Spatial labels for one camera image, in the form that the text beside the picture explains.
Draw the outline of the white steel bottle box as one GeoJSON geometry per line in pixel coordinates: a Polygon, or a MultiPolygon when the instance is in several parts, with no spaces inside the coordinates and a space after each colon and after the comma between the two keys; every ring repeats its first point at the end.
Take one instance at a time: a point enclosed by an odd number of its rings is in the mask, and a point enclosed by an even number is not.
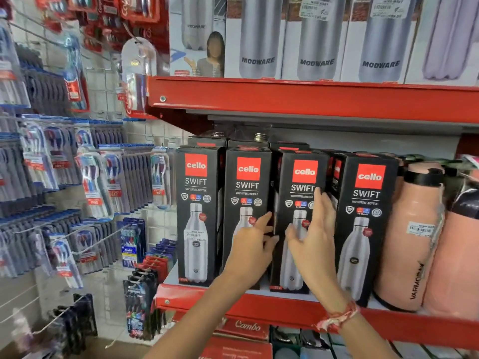
{"type": "Polygon", "coordinates": [[[225,78],[280,79],[289,0],[227,0],[225,78]]]}
{"type": "Polygon", "coordinates": [[[168,0],[172,77],[224,77],[226,2],[168,0]]]}
{"type": "Polygon", "coordinates": [[[422,0],[352,0],[341,82],[403,84],[422,0]]]}
{"type": "Polygon", "coordinates": [[[289,0],[281,78],[340,80],[352,0],[289,0]]]}

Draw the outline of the person's left hand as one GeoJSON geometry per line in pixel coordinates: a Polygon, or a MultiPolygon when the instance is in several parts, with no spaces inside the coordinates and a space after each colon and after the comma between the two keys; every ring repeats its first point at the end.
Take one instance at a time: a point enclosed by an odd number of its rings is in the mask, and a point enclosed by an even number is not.
{"type": "Polygon", "coordinates": [[[277,235],[261,235],[254,226],[240,229],[234,236],[222,276],[232,279],[243,289],[250,289],[271,264],[278,241],[277,235]]]}

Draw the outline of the hanging black toothbrush packs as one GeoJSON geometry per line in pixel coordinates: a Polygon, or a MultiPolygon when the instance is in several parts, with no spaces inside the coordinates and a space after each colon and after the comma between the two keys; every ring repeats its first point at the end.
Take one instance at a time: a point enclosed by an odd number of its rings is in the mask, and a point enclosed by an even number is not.
{"type": "Polygon", "coordinates": [[[130,337],[151,341],[158,329],[153,305],[158,274],[151,268],[136,268],[123,280],[126,328],[130,337]]]}
{"type": "Polygon", "coordinates": [[[97,337],[93,295],[73,295],[70,306],[58,306],[48,312],[51,353],[46,359],[69,359],[87,349],[87,337],[97,337]]]}

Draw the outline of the red gift box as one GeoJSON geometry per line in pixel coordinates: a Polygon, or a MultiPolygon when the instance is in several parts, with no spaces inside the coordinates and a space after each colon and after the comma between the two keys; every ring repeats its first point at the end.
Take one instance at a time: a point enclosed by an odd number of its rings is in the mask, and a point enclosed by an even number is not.
{"type": "Polygon", "coordinates": [[[272,345],[240,338],[212,336],[198,359],[273,359],[272,345]]]}
{"type": "Polygon", "coordinates": [[[224,318],[215,333],[267,342],[270,338],[270,325],[251,320],[224,318]]]}

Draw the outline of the clear blister toothbrush pack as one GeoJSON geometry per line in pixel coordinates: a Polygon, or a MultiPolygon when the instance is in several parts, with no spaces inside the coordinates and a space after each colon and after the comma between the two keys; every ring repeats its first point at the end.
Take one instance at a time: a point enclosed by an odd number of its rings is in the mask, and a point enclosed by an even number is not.
{"type": "Polygon", "coordinates": [[[125,113],[130,118],[147,115],[147,76],[156,72],[156,51],[143,37],[129,39],[121,52],[122,89],[125,113]]]}

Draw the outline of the blue multicolour toothbrush pack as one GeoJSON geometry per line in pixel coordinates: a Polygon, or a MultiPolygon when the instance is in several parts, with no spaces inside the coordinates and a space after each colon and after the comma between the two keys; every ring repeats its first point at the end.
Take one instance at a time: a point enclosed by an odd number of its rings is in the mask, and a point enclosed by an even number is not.
{"type": "Polygon", "coordinates": [[[147,252],[145,220],[127,217],[117,222],[117,229],[119,229],[122,266],[133,269],[143,263],[147,252]]]}

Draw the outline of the row of black bottle boxes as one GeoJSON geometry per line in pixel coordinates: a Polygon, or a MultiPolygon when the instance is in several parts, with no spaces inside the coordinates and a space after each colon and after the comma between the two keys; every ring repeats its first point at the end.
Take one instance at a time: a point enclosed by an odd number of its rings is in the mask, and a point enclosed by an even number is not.
{"type": "MultiPolygon", "coordinates": [[[[280,150],[312,151],[306,143],[192,136],[176,152],[179,282],[208,286],[224,266],[234,236],[272,212],[271,188],[280,150]]],[[[392,208],[397,159],[382,154],[320,150],[329,156],[324,191],[337,213],[338,282],[366,307],[392,208]]]]}

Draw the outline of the white lilac bottle box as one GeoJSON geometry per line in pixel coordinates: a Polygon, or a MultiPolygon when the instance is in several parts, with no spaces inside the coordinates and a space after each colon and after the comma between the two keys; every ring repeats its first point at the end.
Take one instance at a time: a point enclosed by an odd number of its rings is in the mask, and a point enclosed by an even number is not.
{"type": "Polygon", "coordinates": [[[423,0],[406,84],[476,86],[479,0],[423,0]]]}

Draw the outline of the person's right hand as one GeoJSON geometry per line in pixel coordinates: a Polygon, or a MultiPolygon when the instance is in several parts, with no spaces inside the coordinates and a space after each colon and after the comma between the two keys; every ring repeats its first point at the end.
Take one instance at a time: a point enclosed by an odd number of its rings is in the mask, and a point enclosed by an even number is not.
{"type": "Polygon", "coordinates": [[[349,300],[340,288],[335,266],[336,211],[326,193],[314,191],[314,208],[301,256],[292,256],[310,291],[329,313],[344,312],[349,300]]]}

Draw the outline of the green lidded flask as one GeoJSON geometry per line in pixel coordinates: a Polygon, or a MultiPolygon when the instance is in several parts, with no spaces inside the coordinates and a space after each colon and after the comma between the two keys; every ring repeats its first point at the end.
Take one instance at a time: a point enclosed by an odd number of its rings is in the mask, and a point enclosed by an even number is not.
{"type": "Polygon", "coordinates": [[[398,175],[401,176],[404,175],[410,164],[425,161],[425,156],[420,154],[407,154],[396,156],[396,158],[399,160],[398,175]]]}

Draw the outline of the red metal shelf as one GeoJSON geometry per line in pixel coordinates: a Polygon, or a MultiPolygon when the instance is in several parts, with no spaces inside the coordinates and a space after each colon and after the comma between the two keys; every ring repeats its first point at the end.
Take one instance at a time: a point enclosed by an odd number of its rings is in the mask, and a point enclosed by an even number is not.
{"type": "MultiPolygon", "coordinates": [[[[161,284],[155,297],[163,310],[186,312],[206,292],[205,288],[161,284]]],[[[361,308],[361,314],[385,339],[479,351],[479,321],[407,314],[384,309],[361,308]]],[[[224,314],[227,318],[258,323],[313,328],[326,315],[312,295],[252,290],[224,314]]]]}
{"type": "Polygon", "coordinates": [[[479,125],[479,88],[276,79],[147,77],[155,108],[479,125]]]}

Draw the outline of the stack of flat toothbrush packs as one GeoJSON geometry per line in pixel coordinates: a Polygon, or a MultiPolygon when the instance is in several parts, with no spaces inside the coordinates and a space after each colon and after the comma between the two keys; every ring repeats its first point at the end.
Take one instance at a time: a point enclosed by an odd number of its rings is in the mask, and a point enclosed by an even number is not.
{"type": "Polygon", "coordinates": [[[162,239],[150,247],[142,262],[135,268],[152,271],[157,277],[157,283],[163,283],[177,261],[177,241],[162,239]]]}

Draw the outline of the red blue toothbrush pack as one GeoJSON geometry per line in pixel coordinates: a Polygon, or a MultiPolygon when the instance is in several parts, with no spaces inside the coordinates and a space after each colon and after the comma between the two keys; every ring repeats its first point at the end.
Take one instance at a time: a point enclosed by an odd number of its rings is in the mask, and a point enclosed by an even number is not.
{"type": "Polygon", "coordinates": [[[90,112],[87,82],[83,71],[81,47],[77,36],[64,32],[62,45],[67,55],[63,71],[67,95],[73,112],[90,112]]]}

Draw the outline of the black bottle carton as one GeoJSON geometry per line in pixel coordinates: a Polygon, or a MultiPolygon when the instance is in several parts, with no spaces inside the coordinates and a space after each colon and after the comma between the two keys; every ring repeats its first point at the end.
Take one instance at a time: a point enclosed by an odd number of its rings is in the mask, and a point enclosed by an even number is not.
{"type": "Polygon", "coordinates": [[[279,236],[270,270],[270,291],[306,293],[307,286],[296,267],[285,242],[285,231],[291,224],[298,239],[307,236],[314,206],[314,190],[324,191],[329,156],[319,150],[280,150],[275,164],[273,197],[273,233],[279,236]]]}

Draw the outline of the person's right forearm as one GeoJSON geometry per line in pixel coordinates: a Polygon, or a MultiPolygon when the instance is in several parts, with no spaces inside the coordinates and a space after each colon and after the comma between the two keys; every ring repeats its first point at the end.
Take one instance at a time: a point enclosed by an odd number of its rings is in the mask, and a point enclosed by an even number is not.
{"type": "Polygon", "coordinates": [[[338,333],[353,359],[400,359],[360,313],[345,322],[338,333]]]}

